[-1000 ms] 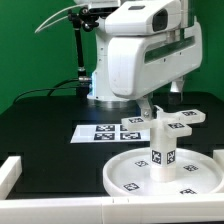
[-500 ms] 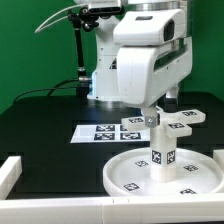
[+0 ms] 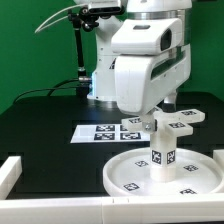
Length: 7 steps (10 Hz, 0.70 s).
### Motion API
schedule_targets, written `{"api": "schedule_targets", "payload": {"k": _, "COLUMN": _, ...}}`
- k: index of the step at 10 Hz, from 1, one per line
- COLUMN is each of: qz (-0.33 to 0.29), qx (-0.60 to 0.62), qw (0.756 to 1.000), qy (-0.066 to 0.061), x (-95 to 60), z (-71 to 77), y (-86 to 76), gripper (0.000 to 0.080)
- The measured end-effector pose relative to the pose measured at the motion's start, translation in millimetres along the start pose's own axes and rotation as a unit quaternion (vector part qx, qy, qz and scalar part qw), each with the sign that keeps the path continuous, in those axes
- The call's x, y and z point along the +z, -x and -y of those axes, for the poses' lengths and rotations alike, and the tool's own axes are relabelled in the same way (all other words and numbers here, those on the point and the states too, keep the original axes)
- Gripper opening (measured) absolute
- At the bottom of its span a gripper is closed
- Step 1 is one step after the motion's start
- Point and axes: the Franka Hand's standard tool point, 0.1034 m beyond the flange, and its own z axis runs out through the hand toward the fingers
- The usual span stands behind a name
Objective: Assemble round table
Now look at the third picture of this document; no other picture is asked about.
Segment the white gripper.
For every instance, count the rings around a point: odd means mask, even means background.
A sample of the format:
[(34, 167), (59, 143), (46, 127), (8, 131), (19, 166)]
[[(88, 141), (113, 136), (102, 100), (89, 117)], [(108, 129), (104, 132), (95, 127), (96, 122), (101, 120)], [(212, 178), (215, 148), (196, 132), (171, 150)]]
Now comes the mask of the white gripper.
[(189, 78), (191, 71), (190, 46), (183, 46), (181, 53), (183, 58), (179, 62), (156, 76), (152, 76), (154, 67), (169, 58), (168, 51), (157, 56), (123, 55), (115, 61), (117, 106), (124, 114), (143, 115), (140, 120), (144, 132), (156, 131), (156, 120), (149, 111), (164, 98), (163, 110), (176, 111), (177, 93), (173, 91)]

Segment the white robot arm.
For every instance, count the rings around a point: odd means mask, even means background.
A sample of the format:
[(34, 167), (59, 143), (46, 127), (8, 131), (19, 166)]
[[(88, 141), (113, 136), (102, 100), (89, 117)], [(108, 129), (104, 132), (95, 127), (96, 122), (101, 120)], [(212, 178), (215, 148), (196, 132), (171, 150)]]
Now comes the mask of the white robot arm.
[(189, 14), (192, 0), (73, 0), (86, 25), (97, 21), (98, 62), (89, 97), (114, 102), (154, 132), (154, 108), (190, 75)]

